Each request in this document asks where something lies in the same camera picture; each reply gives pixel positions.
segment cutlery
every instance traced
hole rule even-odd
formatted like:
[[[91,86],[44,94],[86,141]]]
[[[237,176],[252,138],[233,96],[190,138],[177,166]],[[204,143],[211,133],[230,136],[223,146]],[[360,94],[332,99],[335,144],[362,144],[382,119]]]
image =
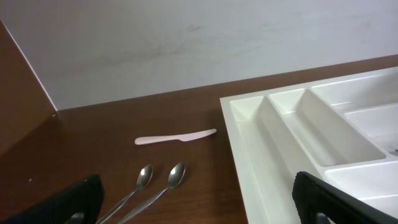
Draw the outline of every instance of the cutlery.
[[[175,188],[181,183],[181,180],[184,176],[185,173],[185,165],[183,163],[177,164],[172,171],[170,172],[169,179],[167,180],[167,186],[165,189],[161,190],[160,192],[157,192],[155,195],[153,195],[151,198],[146,200],[145,202],[139,204],[137,207],[135,207],[131,212],[129,212],[125,217],[122,218],[118,224],[123,224],[127,222],[130,218],[136,216],[138,213],[142,212],[145,208],[147,208],[149,205],[154,203],[156,199],[158,199],[166,190]]]
[[[127,200],[129,200],[129,198],[134,193],[136,193],[138,190],[144,189],[145,186],[150,182],[150,179],[152,178],[153,170],[154,168],[152,165],[145,166],[138,175],[136,189],[133,192],[129,193],[127,196],[125,196],[120,202],[118,202],[106,215],[104,215],[100,220],[98,220],[96,224],[104,223],[113,214],[115,214],[127,202]]]
[[[190,134],[178,134],[178,135],[173,135],[173,136],[139,137],[134,142],[137,145],[141,145],[141,144],[150,144],[150,143],[161,142],[161,141],[170,141],[170,140],[192,141],[195,139],[200,139],[200,138],[209,136],[215,132],[217,132],[217,129],[199,131],[197,133],[190,133]]]

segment silver spoon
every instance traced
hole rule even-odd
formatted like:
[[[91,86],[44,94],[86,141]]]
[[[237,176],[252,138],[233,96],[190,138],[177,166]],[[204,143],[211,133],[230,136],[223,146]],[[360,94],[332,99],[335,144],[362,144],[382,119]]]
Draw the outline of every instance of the silver spoon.
[[[154,168],[152,165],[147,165],[140,171],[138,178],[137,178],[137,185],[136,189],[125,196],[120,202],[118,202],[106,215],[104,215],[100,220],[98,220],[95,224],[102,224],[107,219],[109,219],[113,214],[115,214],[126,202],[129,198],[136,193],[138,190],[144,189],[144,187],[150,182],[152,178]]]
[[[185,165],[182,163],[177,164],[170,172],[166,188],[161,190],[160,192],[157,192],[155,195],[146,200],[144,203],[139,204],[137,207],[131,210],[131,212],[129,212],[125,217],[123,217],[122,220],[118,222],[118,224],[123,224],[127,222],[130,218],[136,216],[138,213],[142,212],[149,205],[154,203],[154,201],[156,201],[156,199],[158,199],[166,190],[178,186],[181,183],[184,173],[185,173]]]

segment pink knife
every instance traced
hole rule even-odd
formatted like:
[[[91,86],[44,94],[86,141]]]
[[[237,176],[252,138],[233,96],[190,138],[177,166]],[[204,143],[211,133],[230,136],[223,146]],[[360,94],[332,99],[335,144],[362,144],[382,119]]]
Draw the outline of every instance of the pink knife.
[[[192,141],[195,139],[200,139],[206,136],[209,136],[213,133],[216,133],[217,129],[211,129],[206,131],[199,131],[197,133],[190,134],[178,134],[173,136],[152,136],[152,137],[139,137],[134,142],[137,145],[141,144],[150,144],[161,141],[170,141],[170,140],[180,140],[180,141]]]

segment spoon handle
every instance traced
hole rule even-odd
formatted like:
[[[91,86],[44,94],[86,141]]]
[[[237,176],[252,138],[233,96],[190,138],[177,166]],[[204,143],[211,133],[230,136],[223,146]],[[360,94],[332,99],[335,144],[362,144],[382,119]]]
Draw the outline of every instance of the spoon handle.
[[[122,220],[120,222],[118,222],[118,224],[123,224],[123,223],[127,222],[130,218],[135,217],[138,213],[142,212],[145,208],[147,208],[149,205],[154,203],[154,201],[156,201],[156,199],[158,199],[166,190],[167,189],[163,189],[160,192],[157,192],[155,195],[150,197],[148,200],[139,204],[137,207],[135,207],[133,210],[131,210],[131,212],[129,212],[126,216],[124,216],[122,218]]]
[[[129,198],[136,193],[137,189],[128,195],[126,195],[120,202],[118,202],[110,211],[107,212],[100,220],[98,220],[95,224],[102,224],[106,220],[108,220],[113,214],[115,214],[126,202]]]

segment gray wall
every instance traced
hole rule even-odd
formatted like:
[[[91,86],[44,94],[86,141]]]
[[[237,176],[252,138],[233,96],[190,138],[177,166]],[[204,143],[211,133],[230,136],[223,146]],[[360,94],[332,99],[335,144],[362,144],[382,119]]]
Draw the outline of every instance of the gray wall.
[[[396,0],[2,0],[59,110],[398,54]]]

